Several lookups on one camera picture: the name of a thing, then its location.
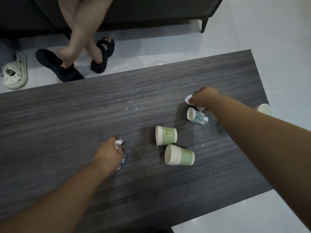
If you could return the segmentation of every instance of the white tile floor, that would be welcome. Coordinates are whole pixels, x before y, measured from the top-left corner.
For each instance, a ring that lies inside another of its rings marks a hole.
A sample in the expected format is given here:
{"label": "white tile floor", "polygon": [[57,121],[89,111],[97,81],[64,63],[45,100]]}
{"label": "white tile floor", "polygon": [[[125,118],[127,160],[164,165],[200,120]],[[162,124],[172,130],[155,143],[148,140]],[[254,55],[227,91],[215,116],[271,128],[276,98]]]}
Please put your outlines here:
{"label": "white tile floor", "polygon": [[[275,116],[311,130],[311,0],[223,0],[209,19],[111,35],[115,52],[103,74],[251,49]],[[53,51],[68,43],[63,35],[20,39],[29,79],[22,88],[58,83],[35,59],[38,48]],[[86,52],[76,62],[85,77]],[[9,89],[0,83],[0,93]],[[273,190],[173,227],[175,232],[309,232]]]}

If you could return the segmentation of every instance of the foot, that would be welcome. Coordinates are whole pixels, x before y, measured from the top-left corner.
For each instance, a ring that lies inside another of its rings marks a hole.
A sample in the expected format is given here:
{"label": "foot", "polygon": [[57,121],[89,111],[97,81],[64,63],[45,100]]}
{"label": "foot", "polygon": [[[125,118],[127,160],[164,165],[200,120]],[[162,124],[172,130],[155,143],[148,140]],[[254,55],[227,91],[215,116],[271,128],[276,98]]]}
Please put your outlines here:
{"label": "foot", "polygon": [[[104,40],[108,41],[109,43],[111,43],[111,37],[105,37]],[[108,50],[108,47],[105,44],[101,44],[106,50]],[[101,64],[103,62],[103,54],[101,52],[101,50],[96,46],[95,52],[94,52],[94,58],[93,60],[95,61],[95,63],[97,63],[98,65]]]}
{"label": "foot", "polygon": [[3,84],[10,89],[17,89],[23,86],[28,79],[25,54],[17,51],[15,55],[16,60],[5,64],[2,68]]}
{"label": "foot", "polygon": [[65,47],[61,50],[58,50],[58,55],[60,59],[63,61],[61,66],[65,69],[68,69],[75,61],[75,57],[73,56],[69,47]]}

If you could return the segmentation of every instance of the wood grain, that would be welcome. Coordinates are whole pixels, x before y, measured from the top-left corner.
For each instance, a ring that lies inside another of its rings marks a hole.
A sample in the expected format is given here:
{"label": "wood grain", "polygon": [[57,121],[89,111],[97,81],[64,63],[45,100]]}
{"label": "wood grain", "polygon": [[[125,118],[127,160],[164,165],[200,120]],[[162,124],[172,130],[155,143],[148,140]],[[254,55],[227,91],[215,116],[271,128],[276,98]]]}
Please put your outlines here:
{"label": "wood grain", "polygon": [[[1,218],[83,168],[111,135],[128,159],[77,232],[171,227],[271,190],[212,114],[187,121],[184,99],[203,85],[250,107],[268,102],[250,50],[1,94]],[[165,165],[156,125],[177,129],[193,166]]]}

